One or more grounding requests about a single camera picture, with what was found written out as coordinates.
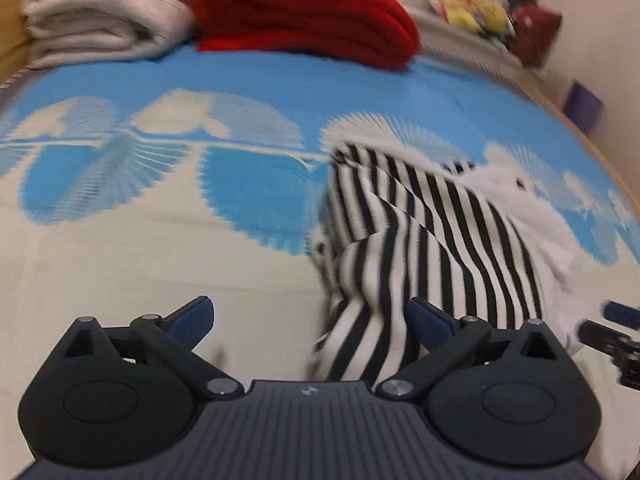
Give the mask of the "wooden headboard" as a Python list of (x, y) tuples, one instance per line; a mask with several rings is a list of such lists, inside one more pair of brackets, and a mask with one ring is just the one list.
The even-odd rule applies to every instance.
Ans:
[(32, 38), (25, 27), (22, 0), (0, 0), (1, 82), (24, 68)]

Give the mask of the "cream folded blanket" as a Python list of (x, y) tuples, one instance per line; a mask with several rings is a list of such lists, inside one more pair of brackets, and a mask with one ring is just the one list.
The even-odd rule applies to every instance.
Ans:
[(158, 58), (192, 34), (183, 0), (22, 0), (32, 67)]

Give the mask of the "blue cream patterned bedspread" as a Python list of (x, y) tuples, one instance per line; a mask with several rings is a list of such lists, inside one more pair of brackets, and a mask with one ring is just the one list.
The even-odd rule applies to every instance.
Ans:
[[(320, 382), (329, 309), (310, 237), (344, 140), (512, 171), (574, 234), (578, 327), (639, 302), (639, 217), (622, 190), (543, 107), (462, 70), (183, 47), (14, 89), (1, 99), (3, 478), (32, 462), (18, 404), (75, 321), (126, 326), (206, 296), (204, 360), (245, 385)], [(588, 464), (622, 478), (639, 458), (639, 393), (578, 344), (567, 352), (602, 410)]]

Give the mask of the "black white striped garment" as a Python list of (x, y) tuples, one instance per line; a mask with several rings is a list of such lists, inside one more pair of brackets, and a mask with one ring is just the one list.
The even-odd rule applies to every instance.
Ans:
[(310, 250), (329, 309), (311, 367), (320, 382), (376, 385), (415, 361), (413, 298), (495, 328), (538, 318), (566, 350), (579, 347), (574, 234), (510, 170), (338, 142)]

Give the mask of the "purple box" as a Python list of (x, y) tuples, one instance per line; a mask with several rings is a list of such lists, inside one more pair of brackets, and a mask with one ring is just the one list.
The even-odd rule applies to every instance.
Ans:
[(603, 102), (587, 87), (574, 80), (562, 111), (586, 136), (596, 128), (603, 110)]

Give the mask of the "red folded blanket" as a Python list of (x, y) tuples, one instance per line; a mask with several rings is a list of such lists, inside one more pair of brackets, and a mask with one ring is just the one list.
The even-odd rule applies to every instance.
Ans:
[(193, 0), (201, 51), (277, 51), (401, 70), (419, 51), (398, 0)]

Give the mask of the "yellow plush toys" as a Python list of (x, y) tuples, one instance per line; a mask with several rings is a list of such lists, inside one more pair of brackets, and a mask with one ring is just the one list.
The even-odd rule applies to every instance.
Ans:
[(438, 0), (442, 16), (455, 28), (477, 35), (510, 36), (512, 25), (503, 0)]

